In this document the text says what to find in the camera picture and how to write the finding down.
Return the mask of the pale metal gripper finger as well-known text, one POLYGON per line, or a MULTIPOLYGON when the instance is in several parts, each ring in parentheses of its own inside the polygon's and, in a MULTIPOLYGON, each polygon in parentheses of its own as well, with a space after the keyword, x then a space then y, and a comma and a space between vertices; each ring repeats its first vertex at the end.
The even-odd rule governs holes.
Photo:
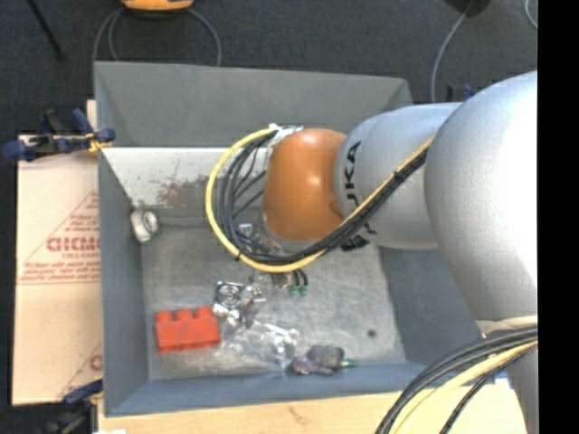
POLYGON ((223 307, 237 307, 246 286, 242 283, 218 281, 214 291, 214 302, 223 307))
POLYGON ((222 331, 250 328, 255 323, 255 314, 251 306, 229 309, 220 304, 213 304, 212 312, 218 319, 222 331))

